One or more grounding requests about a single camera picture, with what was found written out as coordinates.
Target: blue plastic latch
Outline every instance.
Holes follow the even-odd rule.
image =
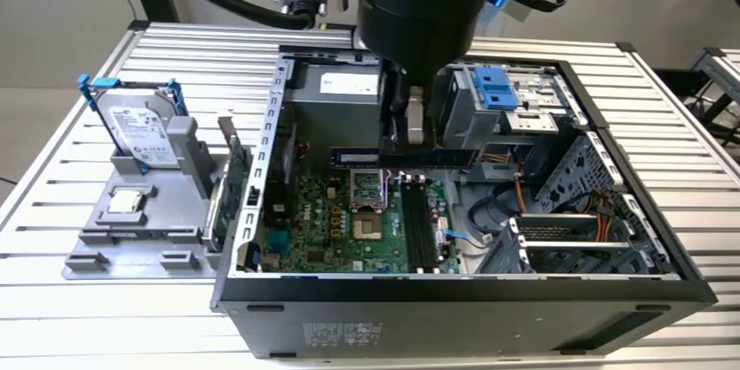
[[[489,110],[514,110],[519,106],[518,95],[511,89],[503,68],[477,67],[474,84],[482,97],[482,107]]]
[[[454,231],[451,229],[445,230],[445,235],[454,238],[467,238],[467,233],[465,231]]]
[[[183,97],[183,86],[174,78],[170,79],[167,83],[167,88],[173,91],[175,95],[175,108],[178,109],[178,116],[189,116],[186,107],[186,98]]]
[[[94,112],[98,112],[98,103],[95,102],[95,98],[93,97],[91,91],[91,76],[86,73],[82,73],[78,77],[78,89],[83,94],[85,100],[89,102],[89,106],[91,107]]]
[[[121,87],[119,78],[102,77],[93,80],[91,86],[95,88],[118,88]]]

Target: green circuit board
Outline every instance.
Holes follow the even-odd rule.
[[[206,235],[223,244],[230,231],[231,221],[237,218],[246,177],[249,175],[247,154],[242,148],[239,136],[231,138],[230,158],[225,165],[225,174],[218,184],[217,197],[211,201],[206,222]]]
[[[378,199],[381,198],[379,175],[375,173],[358,173],[355,175],[357,186],[354,190],[354,198]]]
[[[266,271],[381,274],[410,272],[401,184],[397,180],[390,180],[389,207],[382,214],[351,212],[350,190],[349,172],[338,172],[333,176],[310,173],[299,176],[294,193],[295,212],[289,253],[282,256],[279,263],[263,264]],[[433,184],[427,190],[430,203],[434,201],[435,207],[439,208],[443,201],[447,204],[442,184]],[[443,262],[441,272],[458,273],[455,256]]]

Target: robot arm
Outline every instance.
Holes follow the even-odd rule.
[[[347,10],[347,0],[275,0],[282,12],[245,0],[210,0],[225,9],[277,28],[314,27],[317,15]],[[429,150],[437,133],[427,115],[434,77],[466,54],[485,3],[491,0],[359,0],[358,30],[383,59],[379,84],[382,152]],[[515,0],[554,11],[566,0]]]

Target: ram slot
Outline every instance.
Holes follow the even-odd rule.
[[[410,273],[421,270],[431,273],[438,268],[435,239],[427,206],[427,192],[425,184],[417,180],[402,184],[402,207]]]

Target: motherboard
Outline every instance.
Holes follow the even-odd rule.
[[[405,201],[401,178],[381,170],[305,172],[295,181],[293,226],[270,230],[263,270],[301,273],[417,273],[407,225],[422,228],[427,250],[441,273],[458,273],[455,243],[445,240],[449,224],[442,183],[423,183],[423,205]],[[406,207],[414,204],[415,210]]]

